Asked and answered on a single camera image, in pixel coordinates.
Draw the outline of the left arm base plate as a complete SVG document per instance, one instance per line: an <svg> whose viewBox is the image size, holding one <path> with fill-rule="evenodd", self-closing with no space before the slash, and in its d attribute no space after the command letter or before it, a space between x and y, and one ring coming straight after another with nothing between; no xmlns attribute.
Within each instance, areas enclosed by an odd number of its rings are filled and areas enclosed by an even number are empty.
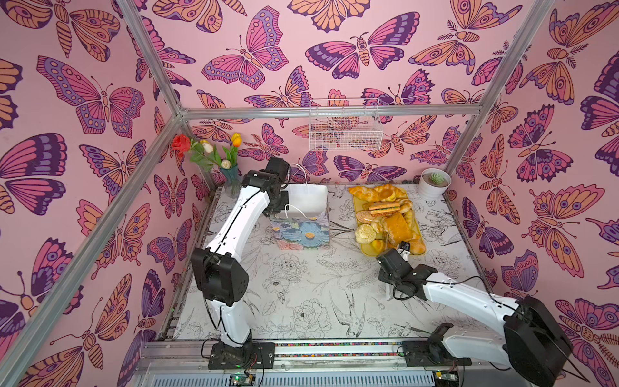
<svg viewBox="0 0 619 387"><path fill-rule="evenodd" d="M251 342L233 347L216 343L209 356L209 369L272 369L275 361L275 343Z"/></svg>

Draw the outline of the floral white paper bag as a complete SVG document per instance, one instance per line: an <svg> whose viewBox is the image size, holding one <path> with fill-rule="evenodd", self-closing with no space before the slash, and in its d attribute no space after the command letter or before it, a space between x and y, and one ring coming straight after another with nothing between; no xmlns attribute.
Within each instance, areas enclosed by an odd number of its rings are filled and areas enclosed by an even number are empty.
<svg viewBox="0 0 619 387"><path fill-rule="evenodd" d="M327 248L330 244L327 187L309 184L308 171L300 164L291 168L290 175L301 177L301 183L283 190L289 196L289 203L280 213L269 216L278 248L284 251Z"/></svg>

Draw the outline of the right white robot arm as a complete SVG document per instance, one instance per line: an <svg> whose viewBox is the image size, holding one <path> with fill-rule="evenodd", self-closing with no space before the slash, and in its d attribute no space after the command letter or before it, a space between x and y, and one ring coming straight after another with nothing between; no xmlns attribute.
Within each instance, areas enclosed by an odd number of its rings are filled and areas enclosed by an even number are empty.
<svg viewBox="0 0 619 387"><path fill-rule="evenodd" d="M424 344L404 342L409 366L480 360L503 364L536 386L553 386L572 353L572 344L547 307L537 298L495 295L466 282L455 282L425 264L412 267L395 249L377 257L379 280L401 300L418 298L459 311L489 327L489 332L457 332L443 323Z"/></svg>

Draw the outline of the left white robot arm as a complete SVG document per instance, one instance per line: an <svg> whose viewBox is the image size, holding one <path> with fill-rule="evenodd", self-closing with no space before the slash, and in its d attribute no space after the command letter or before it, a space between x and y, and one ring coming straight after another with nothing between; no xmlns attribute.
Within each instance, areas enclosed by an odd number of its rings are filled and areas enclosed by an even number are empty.
<svg viewBox="0 0 619 387"><path fill-rule="evenodd" d="M249 171L220 231L205 248L195 248L190 257L196 286L217 314L213 324L221 332L220 340L233 348L251 341L242 311L249 275L241 255L259 218L276 214L289 203L283 190L289 170L288 162L274 157L264 169Z"/></svg>

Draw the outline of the sandwich bun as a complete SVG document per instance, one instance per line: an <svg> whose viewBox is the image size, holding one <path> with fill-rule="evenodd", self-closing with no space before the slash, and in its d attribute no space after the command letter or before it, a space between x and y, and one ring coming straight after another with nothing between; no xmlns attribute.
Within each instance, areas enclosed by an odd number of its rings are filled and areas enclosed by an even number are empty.
<svg viewBox="0 0 619 387"><path fill-rule="evenodd" d="M373 203L368 208L372 216L379 216L382 214L391 214L393 212L399 212L400 209L401 209L401 204L397 202Z"/></svg>

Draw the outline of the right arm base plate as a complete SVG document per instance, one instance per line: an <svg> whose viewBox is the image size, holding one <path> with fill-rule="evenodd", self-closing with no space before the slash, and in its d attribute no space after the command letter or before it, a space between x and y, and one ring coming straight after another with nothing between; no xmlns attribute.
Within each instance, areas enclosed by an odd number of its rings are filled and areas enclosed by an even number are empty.
<svg viewBox="0 0 619 387"><path fill-rule="evenodd" d="M428 338L405 340L398 353L404 358L407 367L431 366L470 366L472 360L467 357L451 355L443 343L446 333L454 327L451 323L442 323Z"/></svg>

